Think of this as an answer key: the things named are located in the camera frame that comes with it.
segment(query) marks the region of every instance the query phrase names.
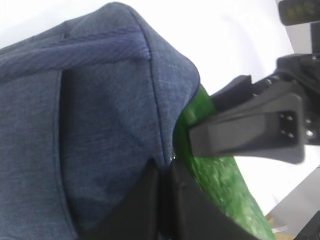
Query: black plastic part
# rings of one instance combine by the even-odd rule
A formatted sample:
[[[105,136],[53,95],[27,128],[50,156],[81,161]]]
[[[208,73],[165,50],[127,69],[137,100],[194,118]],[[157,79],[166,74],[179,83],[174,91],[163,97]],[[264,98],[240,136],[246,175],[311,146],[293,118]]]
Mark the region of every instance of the black plastic part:
[[[176,159],[170,167],[177,223],[173,240],[257,240],[211,203]]]
[[[320,22],[311,24],[312,53],[320,54]]]
[[[278,82],[254,99],[207,118],[189,129],[192,154],[302,162],[304,95],[298,83]]]
[[[132,191],[110,216],[78,240],[156,240],[159,176],[155,161],[150,160]]]
[[[281,22],[286,26],[320,21],[318,0],[282,0],[278,9]]]
[[[294,240],[320,240],[320,211],[312,217]]]
[[[243,104],[253,97],[251,76],[241,75],[211,96],[218,112],[224,112]]]

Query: denim-like fabric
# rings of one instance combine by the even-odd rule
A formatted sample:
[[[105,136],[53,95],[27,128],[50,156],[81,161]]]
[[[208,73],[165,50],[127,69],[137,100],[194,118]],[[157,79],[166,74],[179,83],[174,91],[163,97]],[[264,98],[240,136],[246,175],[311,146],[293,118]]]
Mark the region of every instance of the denim-like fabric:
[[[199,75],[132,8],[107,4],[0,50],[0,59],[132,25],[151,60],[0,80],[0,238],[75,239],[125,197],[148,159],[168,167]]]

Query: white wall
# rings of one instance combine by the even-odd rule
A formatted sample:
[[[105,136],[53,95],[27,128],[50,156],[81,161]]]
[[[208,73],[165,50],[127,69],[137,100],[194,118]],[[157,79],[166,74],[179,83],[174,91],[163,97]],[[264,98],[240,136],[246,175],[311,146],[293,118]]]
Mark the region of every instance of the white wall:
[[[64,20],[87,14],[107,0],[1,0],[0,47],[38,34]],[[269,75],[276,59],[293,53],[274,0],[124,0],[197,66],[202,84],[215,93],[234,77]],[[237,158],[264,213],[290,192],[285,163]],[[303,168],[313,168],[306,161]]]

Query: blue fabric bag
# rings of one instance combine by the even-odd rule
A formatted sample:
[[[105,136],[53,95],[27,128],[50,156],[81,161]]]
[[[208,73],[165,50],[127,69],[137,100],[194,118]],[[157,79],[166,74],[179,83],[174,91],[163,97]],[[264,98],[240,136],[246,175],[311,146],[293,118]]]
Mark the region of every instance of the blue fabric bag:
[[[0,50],[0,240],[73,240],[168,168],[190,60],[110,3]]]

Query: green cucumber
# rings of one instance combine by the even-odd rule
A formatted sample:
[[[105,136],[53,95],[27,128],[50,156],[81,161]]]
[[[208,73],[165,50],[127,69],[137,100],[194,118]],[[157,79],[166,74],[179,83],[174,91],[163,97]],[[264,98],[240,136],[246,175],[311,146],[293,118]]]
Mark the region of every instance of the green cucumber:
[[[183,160],[195,181],[220,211],[250,234],[261,240],[274,240],[274,234],[257,202],[250,194],[235,159],[228,157],[194,157],[188,127],[215,113],[206,90],[197,95],[180,114],[173,132],[175,155]]]

